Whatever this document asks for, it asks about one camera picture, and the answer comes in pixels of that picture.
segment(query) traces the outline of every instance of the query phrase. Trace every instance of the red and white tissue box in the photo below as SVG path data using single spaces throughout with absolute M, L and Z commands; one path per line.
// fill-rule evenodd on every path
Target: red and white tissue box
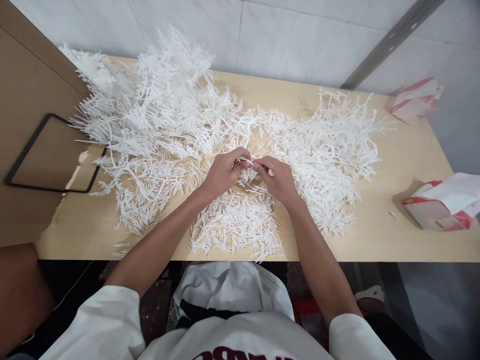
M 443 90 L 434 77 L 407 86 L 395 98 L 390 114 L 409 125 L 418 124 L 437 110 Z
M 427 230 L 470 229 L 480 213 L 480 175 L 458 172 L 445 181 L 422 185 L 403 207 Z

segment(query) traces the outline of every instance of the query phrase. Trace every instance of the black metal frame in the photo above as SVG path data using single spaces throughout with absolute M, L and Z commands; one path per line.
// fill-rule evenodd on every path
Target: black metal frame
M 65 120 L 64 118 L 58 116 L 58 115 L 55 115 L 54 113 L 51 113 L 49 112 L 48 114 L 46 114 L 43 119 L 41 120 L 40 124 L 38 125 L 38 127 L 35 129 L 35 131 L 33 132 L 32 136 L 30 137 L 30 139 L 28 139 L 28 142 L 26 143 L 25 147 L 23 148 L 23 150 L 21 151 L 20 155 L 17 157 L 17 159 L 15 160 L 15 162 L 13 163 L 12 167 L 10 168 L 10 170 L 8 171 L 8 174 L 7 176 L 5 177 L 5 180 L 3 181 L 5 185 L 8 185 L 8 186 L 11 186 L 11 187 L 16 187 L 16 188 L 25 188 L 25 189 L 33 189 L 33 190 L 43 190 L 43 191 L 50 191 L 50 192 L 55 192 L 55 193 L 82 193 L 82 194 L 86 194 L 88 193 L 91 189 L 92 189 L 92 186 L 94 185 L 94 182 L 95 182 L 95 178 L 97 177 L 97 174 L 99 172 L 99 169 L 100 169 L 100 166 L 98 165 L 95 169 L 95 171 L 93 172 L 93 176 L 90 180 L 90 183 L 88 184 L 88 187 L 86 188 L 86 190 L 74 190 L 74 189 L 53 189 L 53 188 L 48 188 L 48 187 L 41 187 L 41 186 L 35 186 L 35 185 L 26 185 L 26 184 L 19 184 L 19 183 L 15 183 L 13 182 L 13 179 L 15 177 L 15 174 L 17 173 L 17 171 L 19 170 L 20 166 L 22 165 L 22 162 L 24 161 L 24 159 L 27 157 L 30 149 L 32 148 L 32 146 L 35 144 L 35 141 L 37 140 L 37 138 L 39 137 L 40 133 L 42 132 L 42 130 L 44 129 L 45 125 L 49 122 L 49 120 L 51 118 L 55 118 L 59 121 L 61 121 L 62 123 L 65 123 L 67 126 L 70 126 L 71 123 L 67 120 Z M 105 149 L 103 149 L 103 152 L 101 153 L 101 156 L 104 156 L 105 154 L 107 153 L 107 147 L 105 147 Z

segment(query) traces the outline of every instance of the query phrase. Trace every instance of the pile of white plastic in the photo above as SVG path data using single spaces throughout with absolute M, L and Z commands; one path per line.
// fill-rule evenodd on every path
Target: pile of white plastic
M 80 104 L 75 126 L 110 151 L 98 164 L 111 176 L 118 226 L 140 234 L 161 217 L 177 193 L 189 194 L 205 178 L 213 157 L 243 146 L 252 159 L 271 155 L 290 164 L 300 195 L 318 227 L 345 234 L 354 222 L 342 210 L 360 200 L 353 182 L 369 179 L 378 161 L 370 135 L 376 112 L 319 89 L 320 106 L 310 119 L 291 119 L 270 109 L 243 109 L 210 70 L 214 59 L 172 30 L 159 34 L 134 65 L 113 66 L 108 57 L 61 49 L 88 82 L 92 96 Z M 250 249 L 252 259 L 281 254 L 275 207 L 252 169 L 238 188 L 213 201 L 191 226 L 190 246 L 203 256 L 212 247 Z

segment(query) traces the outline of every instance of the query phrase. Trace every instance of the sleeve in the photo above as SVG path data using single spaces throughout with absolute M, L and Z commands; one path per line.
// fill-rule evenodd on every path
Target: sleeve
M 365 319 L 355 314 L 335 317 L 329 330 L 330 355 L 336 360 L 395 360 Z
M 139 306 L 136 291 L 102 287 L 78 308 L 68 329 L 40 359 L 137 359 L 145 349 Z

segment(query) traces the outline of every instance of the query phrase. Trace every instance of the light wood tabletop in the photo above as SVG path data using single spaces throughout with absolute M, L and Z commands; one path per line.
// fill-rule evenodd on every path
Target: light wood tabletop
M 123 62 L 132 59 L 121 58 Z M 315 85 L 213 72 L 216 85 L 243 100 L 244 108 L 279 109 L 293 118 L 310 117 L 319 104 Z M 352 92 L 349 96 L 368 96 Z M 384 133 L 372 139 L 378 146 L 381 161 L 376 163 L 376 175 L 371 182 L 361 180 L 355 184 L 362 202 L 346 206 L 356 217 L 349 234 L 325 234 L 333 254 L 340 262 L 480 262 L 480 227 L 475 221 L 470 230 L 433 232 L 418 228 L 403 211 L 401 201 L 411 195 L 423 182 L 444 180 L 453 174 L 427 121 L 409 126 L 391 116 L 385 105 L 388 96 L 374 95 L 370 106 L 378 111 L 377 119 L 392 121 Z M 95 166 L 91 164 L 102 152 L 91 146 L 87 158 L 81 163 L 72 188 L 88 182 Z M 99 172 L 97 180 L 109 180 Z M 99 191 L 95 182 L 92 192 Z M 171 213 L 185 196 L 174 197 L 162 213 Z M 284 256 L 271 256 L 267 261 L 298 261 L 297 243 L 290 218 L 281 206 L 278 211 L 279 239 Z M 58 206 L 50 226 L 35 243 L 41 259 L 119 260 L 113 254 L 128 247 L 115 244 L 140 240 L 140 236 L 115 230 L 118 222 L 117 202 L 114 193 L 90 196 L 67 193 Z M 188 245 L 190 232 L 183 236 L 172 260 L 247 261 L 249 251 L 236 250 L 234 254 L 212 249 L 209 257 L 200 259 Z

